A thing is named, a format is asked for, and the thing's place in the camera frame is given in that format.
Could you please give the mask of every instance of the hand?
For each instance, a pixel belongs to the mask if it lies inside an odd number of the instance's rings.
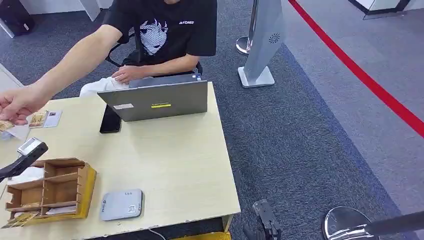
[[[129,84],[135,79],[150,77],[149,66],[122,66],[112,75],[117,82]]]
[[[35,84],[0,92],[0,120],[25,125],[28,123],[26,118],[40,110],[51,98]]]

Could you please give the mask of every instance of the stanchion base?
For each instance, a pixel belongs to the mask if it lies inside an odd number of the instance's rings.
[[[263,72],[260,74],[260,76],[257,78],[256,81],[250,81],[250,82],[248,81],[248,79],[246,78],[244,66],[238,68],[238,75],[240,76],[241,84],[243,85],[243,88],[245,89],[262,87],[262,86],[270,86],[276,83],[268,66],[265,67],[265,69],[263,70]]]
[[[338,206],[331,209],[325,216],[322,224],[322,232],[326,240],[332,240],[332,235],[338,231],[369,223],[371,223],[371,221],[360,211],[347,206]],[[339,239],[344,240],[351,237],[352,236],[346,236],[346,238],[340,237]],[[359,237],[355,239],[380,240],[378,236]]]
[[[248,51],[248,38],[247,36],[240,37],[235,42],[235,48],[237,49],[237,52],[243,54],[243,55],[249,55]]]

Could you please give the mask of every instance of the stanchion post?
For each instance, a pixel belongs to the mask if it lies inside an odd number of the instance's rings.
[[[322,231],[326,240],[367,239],[424,229],[424,211],[371,222],[360,211],[338,206],[325,216]]]
[[[243,36],[235,42],[235,48],[243,55],[249,55],[252,47],[253,35],[255,34],[256,15],[258,10],[258,1],[253,0],[252,14],[250,19],[249,36]]]

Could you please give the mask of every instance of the black t-shirt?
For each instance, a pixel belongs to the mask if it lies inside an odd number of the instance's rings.
[[[216,53],[217,0],[181,0],[175,4],[164,0],[114,0],[103,24],[123,34],[119,43],[128,42],[132,27],[140,29],[140,65],[161,64],[186,54]]]

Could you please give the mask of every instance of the white device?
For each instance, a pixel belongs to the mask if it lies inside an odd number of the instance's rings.
[[[267,64],[284,39],[282,1],[255,0],[250,31],[248,58],[245,66],[238,68],[243,88],[273,85],[275,80]]]
[[[140,189],[108,192],[101,201],[103,221],[136,218],[142,214],[143,192]]]

